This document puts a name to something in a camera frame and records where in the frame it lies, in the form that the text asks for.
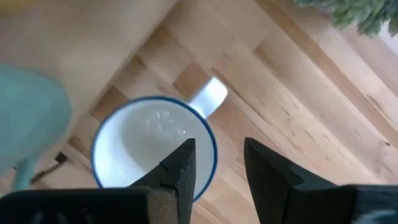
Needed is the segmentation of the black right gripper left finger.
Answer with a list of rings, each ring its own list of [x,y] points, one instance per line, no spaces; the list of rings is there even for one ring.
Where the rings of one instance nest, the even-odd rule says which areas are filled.
[[[190,138],[128,187],[8,194],[0,198],[0,224],[187,224],[195,180]]]

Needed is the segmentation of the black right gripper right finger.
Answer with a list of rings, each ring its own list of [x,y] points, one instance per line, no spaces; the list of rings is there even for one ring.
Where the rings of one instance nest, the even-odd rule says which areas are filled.
[[[261,224],[398,224],[398,185],[336,185],[254,138],[244,163]]]

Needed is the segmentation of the blue white patterned mug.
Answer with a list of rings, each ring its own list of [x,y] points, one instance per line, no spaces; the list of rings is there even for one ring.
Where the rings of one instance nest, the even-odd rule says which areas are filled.
[[[100,125],[91,150],[91,166],[101,188],[127,187],[139,180],[184,141],[195,139],[198,200],[217,168],[218,146],[207,118],[224,102],[227,87],[216,77],[188,102],[169,96],[128,101]]]

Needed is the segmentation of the sage green faceted mug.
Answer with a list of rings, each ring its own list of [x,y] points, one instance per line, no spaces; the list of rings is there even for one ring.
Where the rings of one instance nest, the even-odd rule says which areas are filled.
[[[61,84],[0,64],[0,175],[16,168],[13,191],[28,189],[40,155],[63,137],[71,117]]]

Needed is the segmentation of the potted green succulent plant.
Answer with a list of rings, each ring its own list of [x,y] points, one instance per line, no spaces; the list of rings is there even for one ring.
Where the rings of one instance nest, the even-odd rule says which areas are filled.
[[[373,37],[387,24],[391,37],[398,34],[398,0],[294,0],[294,3],[325,10],[338,29],[356,23],[359,35]]]

